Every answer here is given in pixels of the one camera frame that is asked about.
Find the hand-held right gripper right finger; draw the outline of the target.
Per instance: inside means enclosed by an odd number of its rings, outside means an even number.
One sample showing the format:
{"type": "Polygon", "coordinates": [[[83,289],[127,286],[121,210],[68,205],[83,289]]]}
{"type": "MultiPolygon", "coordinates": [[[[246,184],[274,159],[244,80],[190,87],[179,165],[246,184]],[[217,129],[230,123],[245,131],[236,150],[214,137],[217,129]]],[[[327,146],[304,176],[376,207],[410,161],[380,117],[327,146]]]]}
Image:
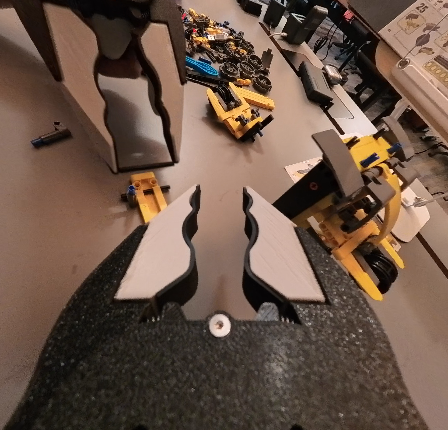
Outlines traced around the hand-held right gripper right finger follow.
{"type": "Polygon", "coordinates": [[[242,287],[251,307],[258,311],[272,303],[279,311],[292,311],[294,304],[324,304],[300,229],[249,186],[243,188],[243,212],[248,246],[242,287]]]}

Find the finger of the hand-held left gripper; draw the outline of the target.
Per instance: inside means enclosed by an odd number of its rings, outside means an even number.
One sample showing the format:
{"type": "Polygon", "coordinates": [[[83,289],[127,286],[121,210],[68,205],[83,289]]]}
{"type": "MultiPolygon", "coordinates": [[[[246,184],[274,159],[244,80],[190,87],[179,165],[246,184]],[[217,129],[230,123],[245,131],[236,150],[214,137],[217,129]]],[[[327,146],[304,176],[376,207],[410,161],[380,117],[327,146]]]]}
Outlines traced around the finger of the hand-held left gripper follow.
{"type": "Polygon", "coordinates": [[[107,106],[95,72],[99,56],[97,37],[68,8],[44,3],[43,10],[61,70],[61,89],[91,147],[116,174],[119,168],[115,142],[106,124],[107,106]]]}
{"type": "Polygon", "coordinates": [[[151,104],[161,117],[170,164],[180,159],[186,47],[182,23],[150,22],[139,36],[139,63],[152,85],[151,104]]]}

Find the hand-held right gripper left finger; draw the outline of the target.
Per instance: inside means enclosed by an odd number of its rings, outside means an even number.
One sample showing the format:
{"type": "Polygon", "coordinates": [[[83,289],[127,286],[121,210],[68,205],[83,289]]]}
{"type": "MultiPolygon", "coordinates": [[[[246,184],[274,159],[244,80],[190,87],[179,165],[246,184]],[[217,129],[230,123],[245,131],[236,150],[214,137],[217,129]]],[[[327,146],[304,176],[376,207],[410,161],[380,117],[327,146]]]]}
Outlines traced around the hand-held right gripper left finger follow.
{"type": "Polygon", "coordinates": [[[115,301],[185,305],[198,288],[192,239],[198,230],[201,187],[195,184],[145,227],[114,295],[115,301]]]}

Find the grey connector with blue pin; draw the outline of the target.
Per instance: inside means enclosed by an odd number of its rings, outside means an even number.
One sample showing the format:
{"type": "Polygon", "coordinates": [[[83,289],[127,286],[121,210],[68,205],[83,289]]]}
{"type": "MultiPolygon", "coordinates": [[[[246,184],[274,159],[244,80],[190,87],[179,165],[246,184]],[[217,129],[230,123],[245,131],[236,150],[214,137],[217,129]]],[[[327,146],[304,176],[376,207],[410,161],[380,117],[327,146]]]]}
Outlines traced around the grey connector with blue pin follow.
{"type": "Polygon", "coordinates": [[[53,130],[30,141],[34,148],[53,145],[57,142],[72,138],[71,131],[61,122],[53,122],[53,130]]]}

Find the yellow toy frame piece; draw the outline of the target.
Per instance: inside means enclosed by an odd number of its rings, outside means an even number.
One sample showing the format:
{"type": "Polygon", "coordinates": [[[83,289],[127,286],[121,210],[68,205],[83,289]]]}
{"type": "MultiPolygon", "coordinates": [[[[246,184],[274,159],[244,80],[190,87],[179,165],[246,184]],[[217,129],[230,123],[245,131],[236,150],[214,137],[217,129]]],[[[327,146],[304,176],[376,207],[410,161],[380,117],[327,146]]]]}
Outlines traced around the yellow toy frame piece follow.
{"type": "Polygon", "coordinates": [[[167,207],[164,194],[170,189],[169,185],[160,185],[153,172],[138,173],[130,176],[120,199],[130,208],[138,209],[143,224],[147,224],[167,207]]]}

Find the pile of toy building parts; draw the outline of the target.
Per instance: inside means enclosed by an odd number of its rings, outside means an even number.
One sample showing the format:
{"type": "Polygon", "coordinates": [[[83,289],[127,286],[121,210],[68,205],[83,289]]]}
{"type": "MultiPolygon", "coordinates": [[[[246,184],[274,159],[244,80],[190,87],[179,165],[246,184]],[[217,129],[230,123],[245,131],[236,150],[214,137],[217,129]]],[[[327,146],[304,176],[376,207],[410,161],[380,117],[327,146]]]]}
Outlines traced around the pile of toy building parts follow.
{"type": "Polygon", "coordinates": [[[188,81],[206,87],[232,82],[239,87],[253,86],[260,93],[272,90],[268,77],[273,59],[271,48],[258,56],[244,32],[233,29],[228,21],[217,22],[180,5],[178,9],[185,30],[186,56],[210,63],[219,72],[219,77],[212,77],[186,68],[188,81]]]}

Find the cyan plastic separator tool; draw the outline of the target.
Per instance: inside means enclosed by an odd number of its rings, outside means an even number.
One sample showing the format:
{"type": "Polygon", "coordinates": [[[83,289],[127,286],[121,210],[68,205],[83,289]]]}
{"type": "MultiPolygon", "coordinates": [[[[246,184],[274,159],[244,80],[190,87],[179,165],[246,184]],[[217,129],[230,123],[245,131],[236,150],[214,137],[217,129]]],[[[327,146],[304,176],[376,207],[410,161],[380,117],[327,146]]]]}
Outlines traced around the cyan plastic separator tool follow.
{"type": "Polygon", "coordinates": [[[210,63],[202,62],[192,57],[186,56],[185,64],[187,68],[192,69],[193,71],[201,75],[219,77],[219,72],[210,63]]]}

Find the small yellow toy assembly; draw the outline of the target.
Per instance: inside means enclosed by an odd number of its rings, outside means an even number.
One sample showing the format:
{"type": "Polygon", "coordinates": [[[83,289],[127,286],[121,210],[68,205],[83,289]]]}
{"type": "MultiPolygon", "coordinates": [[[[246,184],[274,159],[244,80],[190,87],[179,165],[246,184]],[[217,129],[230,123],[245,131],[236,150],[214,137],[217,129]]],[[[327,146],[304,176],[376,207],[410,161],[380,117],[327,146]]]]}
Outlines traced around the small yellow toy assembly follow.
{"type": "Polygon", "coordinates": [[[255,142],[258,136],[263,136],[263,130],[273,121],[273,116],[269,114],[263,118],[259,107],[250,105],[239,96],[238,87],[231,82],[228,85],[216,85],[209,87],[206,95],[217,120],[236,140],[255,142]]]}

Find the black block with yellow beams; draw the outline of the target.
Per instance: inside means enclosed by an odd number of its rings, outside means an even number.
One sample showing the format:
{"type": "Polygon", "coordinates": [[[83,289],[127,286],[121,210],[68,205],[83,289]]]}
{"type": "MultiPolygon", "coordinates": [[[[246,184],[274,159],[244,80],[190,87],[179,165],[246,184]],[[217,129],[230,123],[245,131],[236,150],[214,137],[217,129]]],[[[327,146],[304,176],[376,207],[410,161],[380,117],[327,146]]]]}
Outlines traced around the black block with yellow beams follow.
{"type": "Polygon", "coordinates": [[[322,159],[273,206],[316,239],[370,298],[382,301],[404,263],[390,244],[401,194],[417,178],[405,131],[378,130],[343,139],[334,130],[312,135],[322,159]]]}

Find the long yellow toy panel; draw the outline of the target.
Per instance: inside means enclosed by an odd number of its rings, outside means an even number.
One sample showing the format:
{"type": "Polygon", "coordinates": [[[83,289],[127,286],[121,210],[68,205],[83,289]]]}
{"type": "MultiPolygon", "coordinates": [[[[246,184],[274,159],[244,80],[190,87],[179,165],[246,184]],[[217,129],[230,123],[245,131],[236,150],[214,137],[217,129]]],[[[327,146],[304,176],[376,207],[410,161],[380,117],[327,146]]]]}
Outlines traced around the long yellow toy panel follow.
{"type": "Polygon", "coordinates": [[[243,87],[238,87],[238,94],[239,96],[249,103],[250,105],[263,108],[269,111],[274,110],[275,103],[272,99],[269,97],[266,97],[260,93],[245,89],[243,87]]]}

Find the instruction leaflet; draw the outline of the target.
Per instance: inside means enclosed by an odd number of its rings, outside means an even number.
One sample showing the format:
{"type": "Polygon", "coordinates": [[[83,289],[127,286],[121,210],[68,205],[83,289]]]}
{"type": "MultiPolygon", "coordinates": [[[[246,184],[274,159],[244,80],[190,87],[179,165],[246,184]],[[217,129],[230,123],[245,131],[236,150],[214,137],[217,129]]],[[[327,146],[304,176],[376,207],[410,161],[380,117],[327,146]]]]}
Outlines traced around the instruction leaflet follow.
{"type": "Polygon", "coordinates": [[[319,162],[321,157],[311,158],[299,163],[290,164],[284,167],[285,171],[294,183],[301,180],[307,173],[311,171],[319,162]]]}

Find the black charging case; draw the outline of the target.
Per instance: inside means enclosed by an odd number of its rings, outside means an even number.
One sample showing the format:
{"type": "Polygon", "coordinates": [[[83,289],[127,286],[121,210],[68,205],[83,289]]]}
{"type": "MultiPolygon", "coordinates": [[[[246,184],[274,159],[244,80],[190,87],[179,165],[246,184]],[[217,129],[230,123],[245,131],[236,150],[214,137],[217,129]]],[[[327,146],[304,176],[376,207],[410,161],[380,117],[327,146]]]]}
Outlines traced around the black charging case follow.
{"type": "Polygon", "coordinates": [[[290,13],[282,30],[286,34],[284,39],[291,45],[308,42],[327,14],[328,9],[318,5],[312,7],[306,16],[290,13]]]}
{"type": "Polygon", "coordinates": [[[277,28],[286,10],[286,0],[269,0],[262,21],[271,28],[277,28]]]}

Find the black power adapter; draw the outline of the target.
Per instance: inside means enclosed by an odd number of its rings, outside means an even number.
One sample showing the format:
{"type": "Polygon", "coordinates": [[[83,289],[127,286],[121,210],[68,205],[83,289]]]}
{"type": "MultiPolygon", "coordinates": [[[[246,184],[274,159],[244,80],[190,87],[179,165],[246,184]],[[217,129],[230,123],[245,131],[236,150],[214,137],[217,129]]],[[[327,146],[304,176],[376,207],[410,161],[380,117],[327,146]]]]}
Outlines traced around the black power adapter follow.
{"type": "Polygon", "coordinates": [[[308,61],[303,61],[299,66],[298,74],[308,100],[322,106],[328,106],[333,102],[332,90],[321,69],[308,61]]]}

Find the instruction booklet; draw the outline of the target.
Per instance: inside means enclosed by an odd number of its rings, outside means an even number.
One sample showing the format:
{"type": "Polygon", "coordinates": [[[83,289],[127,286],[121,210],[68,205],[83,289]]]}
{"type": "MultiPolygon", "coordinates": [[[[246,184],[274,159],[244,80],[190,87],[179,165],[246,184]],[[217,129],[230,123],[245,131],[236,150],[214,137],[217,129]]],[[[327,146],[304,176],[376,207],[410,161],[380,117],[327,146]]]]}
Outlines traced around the instruction booklet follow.
{"type": "Polygon", "coordinates": [[[448,0],[416,0],[378,33],[409,67],[447,95],[448,0]]]}

